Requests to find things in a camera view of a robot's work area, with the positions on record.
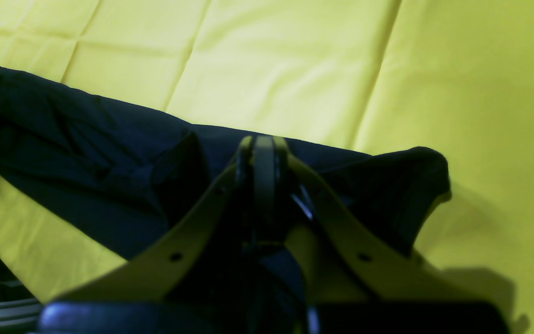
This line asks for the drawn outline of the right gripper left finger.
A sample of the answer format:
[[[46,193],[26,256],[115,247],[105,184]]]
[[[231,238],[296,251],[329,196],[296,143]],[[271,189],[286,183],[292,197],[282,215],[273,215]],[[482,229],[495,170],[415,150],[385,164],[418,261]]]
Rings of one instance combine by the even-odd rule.
[[[42,334],[167,334],[180,328],[165,295],[185,279],[214,236],[228,203],[249,180],[252,158],[267,158],[267,136],[245,137],[233,162],[174,228],[145,252],[50,302]]]

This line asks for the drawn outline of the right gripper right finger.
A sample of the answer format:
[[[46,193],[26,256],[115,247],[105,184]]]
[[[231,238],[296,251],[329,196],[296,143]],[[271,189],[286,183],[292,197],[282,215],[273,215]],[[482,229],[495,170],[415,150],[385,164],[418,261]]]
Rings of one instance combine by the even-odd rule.
[[[344,207],[330,186],[295,158],[285,139],[265,137],[265,211],[276,197],[303,211],[317,244],[358,289],[364,302],[317,302],[311,334],[508,334],[498,309],[426,273],[380,241]]]

